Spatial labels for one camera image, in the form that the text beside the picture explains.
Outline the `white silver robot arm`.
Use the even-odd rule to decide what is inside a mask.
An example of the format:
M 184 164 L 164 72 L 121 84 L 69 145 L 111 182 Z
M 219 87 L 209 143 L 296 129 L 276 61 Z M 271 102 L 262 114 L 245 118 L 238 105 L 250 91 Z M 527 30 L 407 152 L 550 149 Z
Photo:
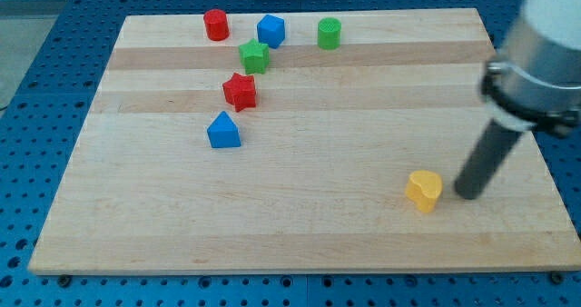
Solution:
M 508 130 L 569 135 L 580 123 L 580 0 L 523 0 L 481 95 Z

